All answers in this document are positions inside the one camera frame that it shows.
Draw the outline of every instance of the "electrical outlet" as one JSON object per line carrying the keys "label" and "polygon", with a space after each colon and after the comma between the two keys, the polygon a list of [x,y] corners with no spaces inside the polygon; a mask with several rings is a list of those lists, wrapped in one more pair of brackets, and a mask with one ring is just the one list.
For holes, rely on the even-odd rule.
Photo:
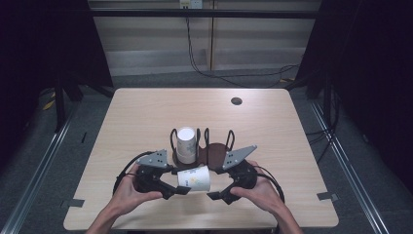
{"label": "electrical outlet", "polygon": [[191,8],[190,0],[179,0],[179,8],[180,9],[190,9]]}
{"label": "electrical outlet", "polygon": [[202,9],[203,8],[203,0],[191,0],[190,9]]}

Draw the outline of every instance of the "wooden table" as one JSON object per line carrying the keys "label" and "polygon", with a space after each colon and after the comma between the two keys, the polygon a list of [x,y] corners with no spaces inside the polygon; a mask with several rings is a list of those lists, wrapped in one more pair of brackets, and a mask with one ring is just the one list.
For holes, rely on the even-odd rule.
{"label": "wooden table", "polygon": [[[232,98],[241,98],[235,105]],[[245,89],[120,89],[112,99],[82,175],[74,199],[85,200],[82,208],[69,209],[64,227],[87,229],[112,196],[116,176],[137,154],[172,151],[169,134],[180,127],[209,128],[210,143],[225,143],[228,131],[235,133],[234,149],[256,144],[247,159],[256,161],[277,179],[300,226],[335,226],[338,217],[326,192],[319,168],[285,90]],[[200,146],[205,147],[204,138]],[[176,186],[176,175],[162,180]],[[221,191],[233,180],[211,172],[210,191]],[[211,201],[206,192],[142,204],[120,217],[115,229],[240,229],[271,228],[276,220],[247,199],[228,206]]]}

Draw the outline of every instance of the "hand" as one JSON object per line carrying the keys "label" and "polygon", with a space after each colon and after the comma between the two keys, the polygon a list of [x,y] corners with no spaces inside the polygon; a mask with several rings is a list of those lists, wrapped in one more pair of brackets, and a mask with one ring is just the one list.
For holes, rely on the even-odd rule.
{"label": "hand", "polygon": [[[254,161],[248,161],[248,163],[252,166],[258,166]],[[260,168],[255,168],[255,170],[259,174],[263,174]],[[283,203],[272,183],[267,178],[259,176],[255,187],[252,189],[233,187],[230,192],[236,196],[245,197],[261,210],[271,213],[276,218],[282,233],[303,233],[291,211]]]}
{"label": "hand", "polygon": [[128,175],[125,175],[115,194],[106,207],[99,213],[87,233],[109,233],[116,219],[130,213],[140,204],[162,198],[161,192],[139,193],[133,187],[139,166],[134,164]]}

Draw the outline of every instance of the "white cup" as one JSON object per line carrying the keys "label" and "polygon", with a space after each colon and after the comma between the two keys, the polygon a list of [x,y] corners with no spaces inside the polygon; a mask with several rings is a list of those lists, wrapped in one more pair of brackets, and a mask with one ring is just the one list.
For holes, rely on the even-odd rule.
{"label": "white cup", "polygon": [[196,158],[195,131],[189,127],[180,128],[177,132],[176,145],[178,160],[184,164],[194,163]]}
{"label": "white cup", "polygon": [[209,191],[210,179],[207,166],[178,173],[179,186],[190,187],[191,191]]}

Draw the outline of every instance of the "forearm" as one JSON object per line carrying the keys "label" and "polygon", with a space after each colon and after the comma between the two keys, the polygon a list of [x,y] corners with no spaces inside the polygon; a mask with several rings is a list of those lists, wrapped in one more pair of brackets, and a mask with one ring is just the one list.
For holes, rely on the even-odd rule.
{"label": "forearm", "polygon": [[282,204],[273,206],[270,213],[276,218],[282,234],[302,234],[300,226],[295,220],[289,208]]}
{"label": "forearm", "polygon": [[113,223],[119,216],[111,209],[103,209],[86,232],[87,234],[109,233]]}

